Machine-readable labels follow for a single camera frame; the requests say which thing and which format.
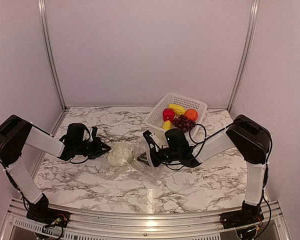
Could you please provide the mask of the yellow fake lemon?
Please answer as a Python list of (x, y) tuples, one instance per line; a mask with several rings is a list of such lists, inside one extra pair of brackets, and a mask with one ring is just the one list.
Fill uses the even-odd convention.
[(173, 112), (178, 116), (184, 115), (187, 111), (183, 106), (178, 105), (178, 104), (171, 104), (170, 103), (168, 105), (168, 108), (173, 110)]

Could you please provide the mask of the white fake cauliflower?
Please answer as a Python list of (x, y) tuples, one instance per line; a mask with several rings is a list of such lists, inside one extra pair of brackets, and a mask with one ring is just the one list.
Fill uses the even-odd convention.
[(120, 142), (113, 145), (107, 155), (107, 161), (112, 166), (125, 166), (133, 159), (133, 145), (126, 142)]

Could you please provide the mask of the yellow fake corn cob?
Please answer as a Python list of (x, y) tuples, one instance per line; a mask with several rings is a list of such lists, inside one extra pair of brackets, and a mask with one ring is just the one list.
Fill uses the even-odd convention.
[(163, 125), (162, 125), (162, 128), (165, 130), (165, 131), (168, 131), (172, 128), (172, 122), (170, 120), (166, 120)]

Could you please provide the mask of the red fake pepper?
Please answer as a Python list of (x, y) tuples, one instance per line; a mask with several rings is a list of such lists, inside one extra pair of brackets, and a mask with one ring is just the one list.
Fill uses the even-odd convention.
[(170, 121), (173, 122), (175, 118), (175, 112), (171, 108), (165, 108), (162, 112), (163, 121)]

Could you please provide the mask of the clear zip top bag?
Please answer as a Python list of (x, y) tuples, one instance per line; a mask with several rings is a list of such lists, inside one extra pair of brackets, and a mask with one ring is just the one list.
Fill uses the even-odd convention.
[(150, 157), (150, 149), (145, 140), (140, 140), (138, 143), (129, 143), (133, 146), (133, 160), (123, 166), (114, 166), (108, 163), (108, 153), (99, 166), (99, 174), (106, 180), (124, 181), (136, 178), (138, 180), (147, 180), (151, 183), (160, 186), (162, 167), (147, 166), (139, 161), (137, 157), (141, 154), (148, 154)]

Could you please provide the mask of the right aluminium frame post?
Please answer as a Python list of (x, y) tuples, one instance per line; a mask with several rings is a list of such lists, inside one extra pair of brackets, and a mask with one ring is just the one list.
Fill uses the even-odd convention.
[(246, 65), (249, 59), (249, 55), (251, 52), (251, 48), (253, 45), (253, 40), (256, 32), (256, 25), (257, 25), (257, 18), (258, 18), (258, 12), (259, 12), (259, 5), (260, 1), (259, 0), (252, 0), (251, 1), (251, 7), (250, 7), (250, 13), (249, 13), (249, 18), (248, 18), (248, 25), (247, 25), (247, 31), (246, 31), (246, 36), (244, 40), (244, 45), (243, 45), (243, 51), (239, 63), (239, 67), (237, 70), (235, 82), (230, 94), (230, 98), (228, 101), (227, 105), (227, 110), (229, 113), (232, 112), (234, 109), (241, 84), (243, 82), (244, 78), (244, 73), (246, 69)]

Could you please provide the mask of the dark red fake grapes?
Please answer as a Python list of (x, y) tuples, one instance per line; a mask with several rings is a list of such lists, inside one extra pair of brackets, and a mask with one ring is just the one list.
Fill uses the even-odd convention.
[(172, 125), (184, 133), (191, 130), (195, 124), (194, 120), (188, 119), (185, 115), (180, 115), (172, 121)]

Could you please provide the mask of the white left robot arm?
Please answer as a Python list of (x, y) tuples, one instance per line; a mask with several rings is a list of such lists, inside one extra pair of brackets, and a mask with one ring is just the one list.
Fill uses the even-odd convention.
[(70, 213), (50, 207), (48, 197), (36, 185), (29, 172), (29, 149), (51, 155), (64, 162), (82, 156), (84, 164), (111, 150), (97, 136), (96, 126), (89, 129), (83, 123), (71, 123), (59, 139), (17, 115), (11, 115), (0, 125), (0, 164), (13, 187), (20, 193), (30, 220), (44, 223), (47, 228), (68, 225)]

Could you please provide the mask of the aluminium frame post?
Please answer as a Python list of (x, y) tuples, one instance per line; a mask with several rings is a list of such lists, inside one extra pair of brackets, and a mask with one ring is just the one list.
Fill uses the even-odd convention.
[(235, 82), (230, 94), (230, 98), (228, 101), (227, 105), (227, 110), (229, 113), (232, 112), (234, 109), (241, 84), (243, 82), (244, 78), (244, 73), (246, 69), (246, 65), (249, 59), (249, 55), (251, 52), (251, 48), (253, 45), (253, 40), (256, 32), (256, 25), (257, 25), (257, 18), (258, 18), (258, 12), (259, 12), (259, 5), (260, 1), (259, 0), (252, 0), (251, 1), (251, 7), (250, 7), (250, 13), (249, 13), (249, 18), (248, 18), (248, 25), (247, 25), (247, 31), (246, 31), (246, 36), (244, 40), (244, 45), (243, 45), (243, 51), (239, 63), (239, 67), (237, 70)]
[(45, 51), (46, 51), (47, 61), (48, 61), (56, 97), (57, 97), (57, 100), (58, 100), (58, 103), (59, 103), (59, 106), (61, 109), (61, 113), (60, 113), (59, 117), (57, 118), (57, 120), (51, 130), (51, 133), (53, 135), (55, 135), (58, 132), (58, 129), (66, 116), (66, 113), (68, 112), (68, 107), (66, 105), (64, 94), (62, 92), (61, 83), (59, 80), (56, 62), (55, 62), (55, 58), (54, 58), (51, 34), (49, 31), (49, 22), (48, 22), (46, 1), (38, 0), (37, 2), (38, 2), (39, 18), (40, 18), (40, 24), (41, 24), (41, 29), (42, 29), (42, 35), (43, 35), (43, 41), (44, 41), (44, 47), (45, 47)]

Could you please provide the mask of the left aluminium frame post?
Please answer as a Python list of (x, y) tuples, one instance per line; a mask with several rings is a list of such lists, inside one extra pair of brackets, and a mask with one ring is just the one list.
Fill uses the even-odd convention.
[(49, 31), (49, 22), (48, 22), (46, 1), (38, 0), (37, 2), (38, 2), (39, 18), (40, 18), (40, 24), (41, 24), (41, 29), (42, 29), (42, 35), (43, 35), (43, 41), (44, 41), (44, 47), (45, 47), (45, 51), (46, 51), (47, 61), (48, 61), (56, 97), (57, 97), (57, 100), (58, 100), (58, 103), (59, 103), (59, 106), (61, 109), (61, 113), (60, 113), (59, 117), (57, 118), (57, 120), (51, 130), (51, 133), (53, 135), (55, 135), (58, 132), (58, 129), (66, 116), (66, 113), (68, 112), (68, 107), (66, 105), (64, 94), (62, 92), (61, 83), (59, 80), (56, 62), (55, 62), (55, 58), (54, 58), (51, 34)]

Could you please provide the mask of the aluminium front rail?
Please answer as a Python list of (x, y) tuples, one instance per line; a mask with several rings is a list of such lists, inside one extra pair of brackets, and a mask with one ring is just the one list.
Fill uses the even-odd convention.
[(69, 212), (68, 225), (44, 229), (26, 218), (23, 202), (13, 199), (4, 218), (0, 240), (35, 239), (37, 235), (65, 240), (238, 240), (248, 226), (223, 228), (224, 210), (194, 213), (119, 213), (52, 205)]

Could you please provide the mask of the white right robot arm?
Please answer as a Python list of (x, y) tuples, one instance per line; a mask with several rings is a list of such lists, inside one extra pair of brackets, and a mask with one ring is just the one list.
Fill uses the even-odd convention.
[(136, 160), (153, 168), (196, 168), (207, 161), (220, 160), (234, 154), (246, 166), (245, 195), (239, 210), (220, 215), (224, 229), (262, 223), (261, 204), (265, 200), (265, 187), (269, 175), (269, 157), (273, 149), (271, 133), (259, 123), (240, 114), (233, 122), (203, 140), (195, 141), (178, 128), (164, 133), (165, 144), (147, 130), (143, 133), (145, 149)]

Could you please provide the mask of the orange fake fruit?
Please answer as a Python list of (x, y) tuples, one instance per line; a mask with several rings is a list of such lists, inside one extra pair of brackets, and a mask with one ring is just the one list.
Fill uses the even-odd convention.
[(184, 116), (187, 117), (188, 120), (195, 122), (198, 119), (198, 112), (195, 109), (190, 108), (186, 110)]

